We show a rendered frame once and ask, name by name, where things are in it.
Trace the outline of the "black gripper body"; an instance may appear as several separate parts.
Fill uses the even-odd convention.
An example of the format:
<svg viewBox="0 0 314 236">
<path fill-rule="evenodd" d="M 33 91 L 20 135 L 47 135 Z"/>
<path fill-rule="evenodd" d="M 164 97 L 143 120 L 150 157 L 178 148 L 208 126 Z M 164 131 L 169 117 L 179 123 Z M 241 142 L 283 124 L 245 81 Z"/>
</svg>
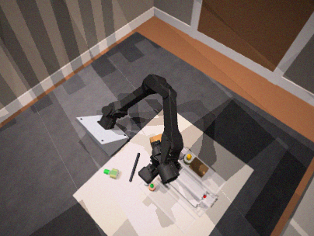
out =
<svg viewBox="0 0 314 236">
<path fill-rule="evenodd" d="M 150 157 L 150 162 L 152 163 L 149 170 L 144 166 L 139 172 L 138 175 L 143 179 L 143 181 L 149 185 L 154 179 L 155 175 L 158 173 L 157 167 L 159 166 L 152 160 L 152 156 Z"/>
</svg>

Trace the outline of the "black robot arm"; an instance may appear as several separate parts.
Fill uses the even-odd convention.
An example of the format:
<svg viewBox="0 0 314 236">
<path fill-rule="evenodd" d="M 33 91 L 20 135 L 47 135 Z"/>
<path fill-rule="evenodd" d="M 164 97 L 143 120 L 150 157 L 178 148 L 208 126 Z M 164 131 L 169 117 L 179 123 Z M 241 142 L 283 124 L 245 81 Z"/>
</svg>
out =
<svg viewBox="0 0 314 236">
<path fill-rule="evenodd" d="M 179 174 L 181 164 L 178 162 L 180 152 L 183 150 L 183 138 L 178 128 L 176 97 L 177 93 L 166 79 L 149 74 L 142 85 L 121 101 L 110 103 L 102 107 L 103 113 L 97 123 L 104 129 L 113 129 L 117 118 L 125 117 L 128 109 L 148 95 L 160 94 L 163 102 L 164 131 L 160 140 L 152 145 L 152 160 L 158 164 L 157 170 L 163 185 L 175 181 Z M 168 155 L 173 154 L 173 155 Z"/>
</svg>

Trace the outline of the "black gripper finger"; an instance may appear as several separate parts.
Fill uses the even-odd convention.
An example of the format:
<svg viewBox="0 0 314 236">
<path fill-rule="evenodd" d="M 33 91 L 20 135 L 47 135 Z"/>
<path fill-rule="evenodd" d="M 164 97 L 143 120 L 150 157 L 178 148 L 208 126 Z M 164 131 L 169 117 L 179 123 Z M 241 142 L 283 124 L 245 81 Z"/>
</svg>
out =
<svg viewBox="0 0 314 236">
<path fill-rule="evenodd" d="M 149 170 L 149 168 L 151 167 L 150 166 L 151 164 L 149 163 L 147 166 L 146 166 L 146 168 Z M 159 175 L 159 172 L 155 175 L 155 177 L 157 177 Z"/>
</svg>

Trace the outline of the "orange box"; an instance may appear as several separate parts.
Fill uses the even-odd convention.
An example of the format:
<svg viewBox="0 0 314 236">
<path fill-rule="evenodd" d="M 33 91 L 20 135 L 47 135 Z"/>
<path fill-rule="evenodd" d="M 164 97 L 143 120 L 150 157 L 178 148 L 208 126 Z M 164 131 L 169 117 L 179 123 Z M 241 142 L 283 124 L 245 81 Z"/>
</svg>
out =
<svg viewBox="0 0 314 236">
<path fill-rule="evenodd" d="M 162 136 L 162 134 L 156 135 L 156 136 L 154 136 L 154 137 L 150 137 L 150 144 L 151 144 L 152 142 L 158 141 L 158 140 L 160 140 L 160 142 L 161 142 L 161 136 Z"/>
</svg>

